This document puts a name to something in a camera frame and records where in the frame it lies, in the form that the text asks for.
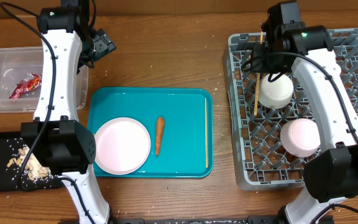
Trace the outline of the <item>pale green bowl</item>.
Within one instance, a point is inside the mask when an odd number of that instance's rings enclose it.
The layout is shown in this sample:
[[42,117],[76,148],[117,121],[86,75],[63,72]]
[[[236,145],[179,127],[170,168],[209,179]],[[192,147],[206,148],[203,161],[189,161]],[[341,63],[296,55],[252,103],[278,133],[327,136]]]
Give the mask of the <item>pale green bowl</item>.
[[266,75],[260,81],[258,101],[267,108],[283,108],[292,98],[292,80],[287,75],[282,75],[274,82],[269,82],[268,77]]

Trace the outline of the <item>red snack wrapper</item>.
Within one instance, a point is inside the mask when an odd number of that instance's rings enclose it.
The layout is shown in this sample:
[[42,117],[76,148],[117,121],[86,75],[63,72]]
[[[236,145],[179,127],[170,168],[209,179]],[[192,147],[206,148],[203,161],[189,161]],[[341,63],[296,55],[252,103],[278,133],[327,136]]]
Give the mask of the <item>red snack wrapper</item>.
[[10,99],[20,98],[24,93],[35,90],[42,84],[42,75],[36,73],[27,74],[10,92]]

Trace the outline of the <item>small white plate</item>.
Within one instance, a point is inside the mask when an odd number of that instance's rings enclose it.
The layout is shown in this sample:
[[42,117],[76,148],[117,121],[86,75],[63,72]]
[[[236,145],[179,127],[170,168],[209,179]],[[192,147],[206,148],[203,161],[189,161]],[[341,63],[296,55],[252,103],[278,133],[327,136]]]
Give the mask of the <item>small white plate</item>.
[[287,122],[280,131],[284,149],[296,157],[312,156],[320,146],[317,124],[310,119],[295,119]]

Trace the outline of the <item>orange carrot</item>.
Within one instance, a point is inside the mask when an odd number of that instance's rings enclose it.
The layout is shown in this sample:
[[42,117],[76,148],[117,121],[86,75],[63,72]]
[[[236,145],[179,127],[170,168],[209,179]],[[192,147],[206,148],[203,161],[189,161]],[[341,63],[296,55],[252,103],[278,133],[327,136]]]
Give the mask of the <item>orange carrot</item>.
[[155,130],[155,155],[158,157],[160,155],[160,149],[162,145],[163,131],[165,128],[165,119],[159,117],[156,122]]

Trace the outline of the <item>large pink plate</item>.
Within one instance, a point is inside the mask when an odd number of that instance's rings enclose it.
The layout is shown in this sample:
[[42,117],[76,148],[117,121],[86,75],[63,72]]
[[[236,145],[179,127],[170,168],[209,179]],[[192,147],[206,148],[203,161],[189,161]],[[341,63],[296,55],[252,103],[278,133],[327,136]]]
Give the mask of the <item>large pink plate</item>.
[[95,134],[95,163],[112,175],[126,175],[140,168],[151,150],[150,134],[132,118],[114,118]]

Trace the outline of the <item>peanut and rice scraps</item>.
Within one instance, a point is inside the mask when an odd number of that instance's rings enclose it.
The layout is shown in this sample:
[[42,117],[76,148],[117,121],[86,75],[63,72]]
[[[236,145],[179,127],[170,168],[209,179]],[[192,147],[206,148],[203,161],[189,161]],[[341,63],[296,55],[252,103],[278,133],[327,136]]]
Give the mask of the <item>peanut and rice scraps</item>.
[[[13,170],[14,177],[17,177],[30,147],[22,138],[8,139],[6,143],[8,145],[8,152],[11,153],[6,164],[6,171]],[[27,164],[24,166],[22,178],[35,184],[40,184],[41,182],[51,182],[53,175],[48,167],[42,166],[35,156],[31,154]]]

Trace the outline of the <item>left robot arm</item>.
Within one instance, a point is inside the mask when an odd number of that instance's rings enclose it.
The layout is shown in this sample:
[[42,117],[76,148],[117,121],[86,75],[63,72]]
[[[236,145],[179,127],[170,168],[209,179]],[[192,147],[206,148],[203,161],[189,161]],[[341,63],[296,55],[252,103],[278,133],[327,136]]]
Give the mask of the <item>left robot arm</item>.
[[34,118],[21,126],[29,154],[48,167],[67,188],[80,223],[112,223],[94,174],[96,140],[78,121],[76,76],[80,67],[112,52],[115,45],[105,32],[94,29],[93,1],[62,1],[43,8],[37,16],[37,35],[42,39],[43,70]]

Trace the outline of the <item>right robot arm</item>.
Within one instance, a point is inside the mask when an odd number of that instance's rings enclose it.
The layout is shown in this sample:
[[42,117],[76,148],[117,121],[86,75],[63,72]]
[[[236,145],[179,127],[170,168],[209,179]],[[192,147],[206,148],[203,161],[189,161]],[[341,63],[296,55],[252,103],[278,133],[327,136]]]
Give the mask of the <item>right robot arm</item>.
[[271,221],[332,223],[328,212],[358,195],[358,115],[326,28],[305,26],[296,1],[280,2],[267,14],[260,42],[241,70],[257,75],[255,103],[272,109],[287,104],[291,89],[283,81],[292,72],[308,99],[321,149],[305,165],[303,190]]

